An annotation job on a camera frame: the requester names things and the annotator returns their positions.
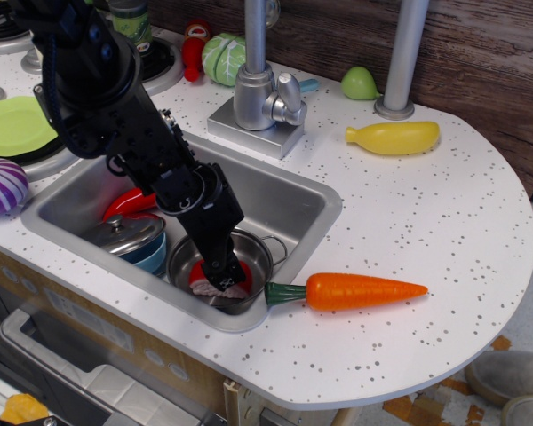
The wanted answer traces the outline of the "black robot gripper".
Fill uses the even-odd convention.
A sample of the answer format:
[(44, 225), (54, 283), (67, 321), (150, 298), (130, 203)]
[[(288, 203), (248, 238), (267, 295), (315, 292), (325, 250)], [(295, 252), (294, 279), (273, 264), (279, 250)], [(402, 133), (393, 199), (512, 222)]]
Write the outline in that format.
[[(231, 232), (244, 214), (217, 163), (198, 162), (161, 175), (154, 183), (156, 205), (176, 217), (205, 262), (203, 275), (214, 288), (226, 291), (245, 282), (246, 263), (233, 253)], [(212, 266), (225, 266), (221, 270)]]

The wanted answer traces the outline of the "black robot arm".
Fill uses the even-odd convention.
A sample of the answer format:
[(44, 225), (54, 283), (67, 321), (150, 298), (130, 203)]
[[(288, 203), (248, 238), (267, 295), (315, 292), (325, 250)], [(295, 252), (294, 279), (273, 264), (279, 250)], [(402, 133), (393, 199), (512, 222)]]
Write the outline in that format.
[(243, 212), (222, 169), (195, 158), (178, 124), (158, 110), (141, 78), (134, 44), (83, 1), (13, 1), (16, 24), (43, 55), (35, 94), (64, 146), (82, 159), (103, 158), (157, 207), (176, 217), (217, 289), (246, 275), (232, 231)]

